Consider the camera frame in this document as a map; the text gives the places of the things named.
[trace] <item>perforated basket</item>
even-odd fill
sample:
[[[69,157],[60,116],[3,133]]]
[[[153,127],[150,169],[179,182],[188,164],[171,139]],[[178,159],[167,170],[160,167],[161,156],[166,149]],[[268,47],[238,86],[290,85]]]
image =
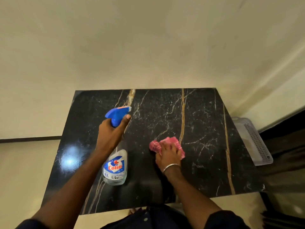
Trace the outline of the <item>perforated basket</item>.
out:
[[[254,165],[267,165],[273,163],[273,158],[263,142],[258,131],[248,118],[232,118]]]

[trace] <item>dark shirt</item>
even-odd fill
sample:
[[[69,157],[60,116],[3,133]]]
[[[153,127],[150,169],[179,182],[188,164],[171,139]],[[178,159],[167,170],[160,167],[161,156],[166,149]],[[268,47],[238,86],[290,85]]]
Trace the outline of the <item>dark shirt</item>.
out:
[[[119,221],[109,223],[102,229],[191,229],[187,218],[166,205],[160,207],[147,207],[138,210],[132,215]],[[211,214],[204,229],[249,229],[241,217],[232,211],[218,211]],[[16,229],[49,229],[43,223],[35,219],[24,220]]]

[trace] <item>colin logo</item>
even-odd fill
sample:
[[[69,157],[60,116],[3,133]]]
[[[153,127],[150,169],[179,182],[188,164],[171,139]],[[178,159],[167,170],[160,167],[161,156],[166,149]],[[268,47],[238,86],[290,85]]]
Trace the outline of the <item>colin logo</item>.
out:
[[[122,156],[117,156],[109,160],[105,165],[104,169],[110,173],[121,173],[124,171],[124,159]]]

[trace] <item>bottle label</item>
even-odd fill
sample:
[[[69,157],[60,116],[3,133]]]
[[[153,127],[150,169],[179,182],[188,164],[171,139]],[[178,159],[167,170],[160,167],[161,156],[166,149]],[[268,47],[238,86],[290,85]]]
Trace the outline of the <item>bottle label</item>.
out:
[[[109,160],[104,165],[104,176],[112,180],[120,180],[124,177],[124,158],[122,156],[116,156]]]

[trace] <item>forearm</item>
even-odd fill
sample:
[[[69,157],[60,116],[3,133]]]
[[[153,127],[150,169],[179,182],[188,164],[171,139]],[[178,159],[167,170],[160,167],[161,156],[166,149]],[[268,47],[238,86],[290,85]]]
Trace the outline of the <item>forearm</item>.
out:
[[[221,208],[189,184],[179,167],[169,167],[165,174],[173,185],[192,227],[203,229],[208,217]]]
[[[32,218],[50,229],[73,228],[97,173],[109,154],[95,150],[63,188]]]

